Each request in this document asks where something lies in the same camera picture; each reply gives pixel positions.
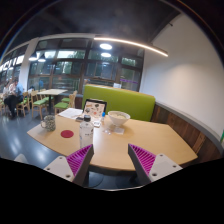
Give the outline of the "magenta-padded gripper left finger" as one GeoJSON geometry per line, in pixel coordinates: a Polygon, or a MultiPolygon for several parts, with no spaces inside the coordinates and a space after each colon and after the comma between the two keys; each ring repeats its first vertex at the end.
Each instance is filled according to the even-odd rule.
{"type": "Polygon", "coordinates": [[[82,186],[93,155],[93,145],[85,146],[67,157],[58,156],[44,170],[82,186]]]}

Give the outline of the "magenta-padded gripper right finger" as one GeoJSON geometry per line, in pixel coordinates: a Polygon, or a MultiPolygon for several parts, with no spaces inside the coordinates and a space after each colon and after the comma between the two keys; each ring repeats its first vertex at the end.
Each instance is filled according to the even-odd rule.
{"type": "Polygon", "coordinates": [[[165,154],[155,155],[133,144],[128,145],[128,154],[141,185],[147,185],[182,169],[165,154]]]}

